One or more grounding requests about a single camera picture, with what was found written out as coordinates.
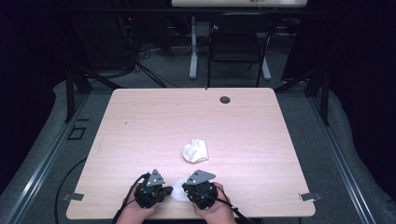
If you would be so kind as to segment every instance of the chair leg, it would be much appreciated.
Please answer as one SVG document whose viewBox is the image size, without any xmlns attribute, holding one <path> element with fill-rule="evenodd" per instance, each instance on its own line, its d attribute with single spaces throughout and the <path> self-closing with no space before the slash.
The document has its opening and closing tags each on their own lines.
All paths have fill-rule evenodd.
<svg viewBox="0 0 396 224">
<path fill-rule="evenodd" d="M 259 87 L 260 84 L 260 78 L 262 77 L 262 64 L 260 63 L 260 68 L 259 68 L 259 75 L 257 76 L 257 80 L 256 80 L 256 87 Z"/>
<path fill-rule="evenodd" d="M 210 87 L 210 68 L 211 68 L 211 62 L 210 62 L 210 60 L 207 60 L 207 82 L 206 82 L 206 86 L 208 88 Z"/>
</svg>

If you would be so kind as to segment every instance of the black hole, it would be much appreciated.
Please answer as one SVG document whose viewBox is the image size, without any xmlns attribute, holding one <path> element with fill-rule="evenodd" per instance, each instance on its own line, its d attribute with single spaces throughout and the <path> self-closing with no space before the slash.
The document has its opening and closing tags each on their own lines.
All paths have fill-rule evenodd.
<svg viewBox="0 0 396 224">
<path fill-rule="evenodd" d="M 228 103 L 231 102 L 231 99 L 230 99 L 230 97 L 228 97 L 228 96 L 221 96 L 221 97 L 220 97 L 220 101 L 221 101 L 223 104 L 228 104 Z"/>
</svg>

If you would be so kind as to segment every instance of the white cloth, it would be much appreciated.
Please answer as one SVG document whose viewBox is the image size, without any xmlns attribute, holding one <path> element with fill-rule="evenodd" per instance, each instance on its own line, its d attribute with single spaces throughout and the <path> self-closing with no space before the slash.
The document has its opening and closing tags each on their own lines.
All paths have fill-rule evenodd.
<svg viewBox="0 0 396 224">
<path fill-rule="evenodd" d="M 183 147 L 181 154 L 186 161 L 190 162 L 209 160 L 206 143 L 204 140 L 200 139 L 191 139 L 191 143 Z"/>
<path fill-rule="evenodd" d="M 187 179 L 180 179 L 172 185 L 171 198 L 178 202 L 189 202 L 189 198 L 187 198 L 187 193 L 184 191 L 183 187 L 181 187 Z"/>
</svg>

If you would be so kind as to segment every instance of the wire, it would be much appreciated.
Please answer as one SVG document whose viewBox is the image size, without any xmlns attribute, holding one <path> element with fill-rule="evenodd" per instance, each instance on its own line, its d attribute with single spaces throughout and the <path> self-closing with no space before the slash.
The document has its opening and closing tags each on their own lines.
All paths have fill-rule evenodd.
<svg viewBox="0 0 396 224">
<path fill-rule="evenodd" d="M 55 223 L 58 224 L 59 223 L 59 218 L 58 218 L 58 200 L 59 200 L 59 194 L 61 192 L 61 188 L 64 185 L 64 181 L 66 180 L 66 178 L 74 171 L 74 169 L 76 169 L 80 164 L 82 164 L 84 161 L 86 161 L 87 158 L 82 159 L 81 161 L 79 161 L 76 165 L 74 165 L 69 172 L 67 172 L 66 176 L 64 177 L 64 179 L 61 182 L 61 185 L 59 186 L 57 192 L 56 192 L 56 197 L 55 197 L 55 205 L 54 205 L 54 215 L 55 215 Z"/>
<path fill-rule="evenodd" d="M 167 88 L 166 85 L 161 81 L 164 80 L 165 82 L 171 84 L 174 87 L 178 87 L 178 85 L 170 82 L 168 79 L 161 77 L 160 75 L 154 73 L 153 71 L 149 70 L 147 67 L 145 67 L 143 64 L 141 63 L 136 63 L 137 67 L 139 67 L 140 70 L 142 70 L 149 78 L 151 78 L 154 82 L 156 82 L 158 85 L 160 85 L 163 88 Z"/>
<path fill-rule="evenodd" d="M 228 201 L 228 197 L 227 197 L 227 195 L 224 193 L 224 190 L 222 190 L 222 189 L 220 189 L 220 190 L 221 190 L 222 193 L 224 194 L 224 196 L 225 196 L 225 198 L 226 198 L 227 201 L 224 201 L 224 200 L 222 200 L 222 199 L 220 199 L 220 198 L 214 198 L 214 197 L 211 197 L 211 196 L 208 196 L 208 195 L 204 195 L 204 194 L 201 194 L 201 193 L 197 193 L 197 192 L 195 192 L 195 191 L 192 191 L 191 193 L 193 193 L 193 194 L 195 194 L 195 195 L 198 195 L 198 196 L 201 196 L 201 197 L 204 197 L 204 198 L 208 198 L 208 199 L 211 199 L 211 200 L 215 200 L 215 201 L 224 203 L 224 204 L 228 205 L 228 206 L 231 208 L 231 210 L 233 210 L 233 212 L 236 213 L 236 215 L 239 216 L 239 217 L 240 217 L 242 220 L 244 220 L 246 223 L 255 224 L 252 220 L 250 220 L 249 218 L 247 218 L 247 217 L 245 217 L 244 215 L 242 215 L 242 213 L 240 213 L 240 212 L 238 211 L 238 208 L 235 207 L 235 206 L 233 206 L 233 205 Z"/>
<path fill-rule="evenodd" d="M 186 23 L 186 27 L 187 27 L 187 29 L 189 29 L 190 35 L 192 35 L 192 31 L 191 31 L 191 29 L 190 29 L 189 23 L 188 23 L 187 20 L 186 20 L 186 17 L 183 17 L 183 21 Z M 177 47 L 171 47 L 170 49 L 171 49 L 175 54 L 177 54 L 177 55 L 182 55 L 182 54 L 185 54 L 185 53 L 187 53 L 187 52 L 190 51 L 190 49 L 192 48 L 192 44 L 189 44 L 188 48 L 187 48 L 185 51 L 183 51 L 183 52 L 178 52 L 178 51 L 175 50 L 175 48 L 177 48 Z"/>
<path fill-rule="evenodd" d="M 187 48 L 186 50 L 182 51 L 182 52 L 178 52 L 176 49 L 177 48 Z M 174 47 L 170 47 L 169 49 L 172 50 L 172 52 L 174 52 L 176 55 L 183 55 L 185 53 L 188 53 L 190 51 L 190 49 L 192 48 L 192 45 L 188 45 L 187 47 L 183 47 L 183 46 L 174 46 Z"/>
<path fill-rule="evenodd" d="M 125 207 L 128 206 L 130 203 L 132 203 L 132 202 L 134 202 L 134 201 L 136 201 L 136 199 L 133 199 L 133 200 L 131 200 L 130 202 L 128 202 L 127 204 L 125 204 Z"/>
</svg>

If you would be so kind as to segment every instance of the finger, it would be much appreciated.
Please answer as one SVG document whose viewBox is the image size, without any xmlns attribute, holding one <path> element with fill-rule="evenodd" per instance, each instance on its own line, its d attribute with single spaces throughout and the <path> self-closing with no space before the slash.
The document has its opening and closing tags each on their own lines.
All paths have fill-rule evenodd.
<svg viewBox="0 0 396 224">
<path fill-rule="evenodd" d="M 150 207 L 150 209 L 153 210 L 153 211 L 155 211 L 155 210 L 157 210 L 157 208 L 158 208 L 159 206 L 160 206 L 159 203 L 155 203 L 154 205 L 152 205 L 152 206 Z"/>
<path fill-rule="evenodd" d="M 218 182 L 213 182 L 213 184 L 214 184 L 216 187 L 219 187 L 219 188 L 221 188 L 222 190 L 224 190 L 224 187 L 223 187 L 220 183 L 218 183 Z"/>
<path fill-rule="evenodd" d="M 134 186 L 134 188 L 132 189 L 132 194 L 134 194 L 136 192 L 136 190 L 139 188 L 140 183 L 137 183 L 136 186 Z"/>
<path fill-rule="evenodd" d="M 194 208 L 194 212 L 196 215 L 200 216 L 202 214 L 201 209 L 195 203 L 192 203 L 192 207 Z"/>
</svg>

